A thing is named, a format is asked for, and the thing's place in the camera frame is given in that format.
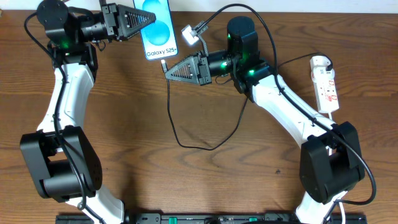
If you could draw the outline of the blue Galaxy smartphone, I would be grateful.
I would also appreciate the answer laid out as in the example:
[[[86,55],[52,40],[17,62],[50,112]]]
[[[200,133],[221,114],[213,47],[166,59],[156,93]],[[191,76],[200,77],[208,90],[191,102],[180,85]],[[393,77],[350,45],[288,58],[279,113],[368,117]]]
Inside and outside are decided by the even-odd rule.
[[[178,54],[168,0],[133,0],[134,7],[155,14],[155,22],[141,30],[144,54],[148,60]]]

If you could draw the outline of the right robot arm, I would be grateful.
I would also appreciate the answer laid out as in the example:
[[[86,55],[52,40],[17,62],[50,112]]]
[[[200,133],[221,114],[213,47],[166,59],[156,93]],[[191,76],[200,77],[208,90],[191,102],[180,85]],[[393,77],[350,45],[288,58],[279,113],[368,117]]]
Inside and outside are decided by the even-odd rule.
[[[344,195],[371,171],[361,156],[357,130],[336,124],[299,98],[279,75],[276,65],[260,57],[251,18],[238,16],[227,25],[228,47],[195,52],[171,68],[168,81],[197,85],[230,75],[237,91],[269,112],[300,146],[300,181],[305,189],[296,217],[302,223],[326,223]]]

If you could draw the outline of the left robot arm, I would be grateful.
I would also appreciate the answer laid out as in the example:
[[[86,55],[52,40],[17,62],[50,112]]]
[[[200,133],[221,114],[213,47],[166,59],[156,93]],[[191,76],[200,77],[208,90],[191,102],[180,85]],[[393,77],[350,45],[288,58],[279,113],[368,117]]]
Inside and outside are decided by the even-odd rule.
[[[97,51],[123,42],[156,20],[154,13],[105,1],[100,12],[44,0],[33,17],[49,38],[55,85],[37,130],[20,149],[38,194],[82,211],[93,223],[137,223],[103,184],[100,159],[84,133],[86,104],[98,71]]]

